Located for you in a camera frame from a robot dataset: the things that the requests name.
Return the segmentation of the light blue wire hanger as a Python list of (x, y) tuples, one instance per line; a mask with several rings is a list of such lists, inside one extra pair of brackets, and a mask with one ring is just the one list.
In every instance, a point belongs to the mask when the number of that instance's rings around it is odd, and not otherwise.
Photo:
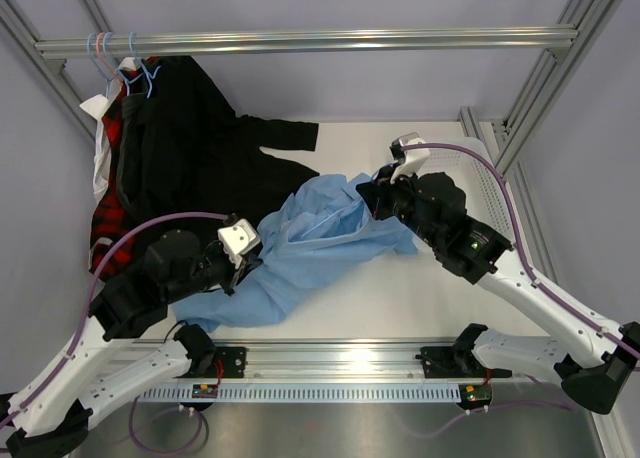
[(287, 241), (302, 243), (351, 237), (363, 228), (364, 215), (362, 199), (349, 203), (332, 202), (316, 212), (301, 211), (288, 224)]

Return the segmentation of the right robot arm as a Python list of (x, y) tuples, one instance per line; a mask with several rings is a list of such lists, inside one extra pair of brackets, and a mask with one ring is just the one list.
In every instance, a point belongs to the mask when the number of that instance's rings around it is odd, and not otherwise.
[(610, 413), (638, 363), (638, 323), (608, 320), (527, 268), (508, 238), (468, 214), (465, 192), (447, 174), (392, 174), (386, 166), (356, 187), (373, 218), (396, 218), (445, 270), (504, 299), (546, 333), (513, 336), (472, 323), (445, 366), (466, 376), (500, 369), (541, 378), (577, 405)]

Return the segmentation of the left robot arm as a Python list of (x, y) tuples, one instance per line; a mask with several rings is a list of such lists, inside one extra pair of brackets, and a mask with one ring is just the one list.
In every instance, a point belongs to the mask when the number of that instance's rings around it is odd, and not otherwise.
[(12, 457), (65, 457), (123, 405), (173, 378), (199, 378), (220, 367), (216, 346), (198, 325), (184, 325), (148, 355), (104, 376), (115, 355), (163, 321), (171, 304), (220, 287), (233, 292), (260, 261), (260, 238), (240, 220), (201, 246), (191, 232), (174, 230), (92, 297), (86, 324), (60, 357), (23, 391), (1, 399), (1, 417), (14, 431)]

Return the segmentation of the light blue shirt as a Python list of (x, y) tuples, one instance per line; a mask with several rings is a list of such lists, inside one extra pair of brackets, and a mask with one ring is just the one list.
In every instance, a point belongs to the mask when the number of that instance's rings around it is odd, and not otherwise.
[(276, 325), (314, 293), (337, 283), (357, 266), (388, 252), (416, 254), (412, 233), (396, 218), (375, 220), (365, 203), (365, 221), (358, 234), (334, 240), (287, 241), (288, 224), (299, 212), (362, 199), (356, 186), (369, 180), (365, 173), (353, 179), (329, 174), (308, 180), (280, 210), (259, 223), (263, 263), (236, 287), (235, 294), (227, 296), (218, 290), (185, 298), (172, 307), (176, 319), (208, 332), (221, 326)]

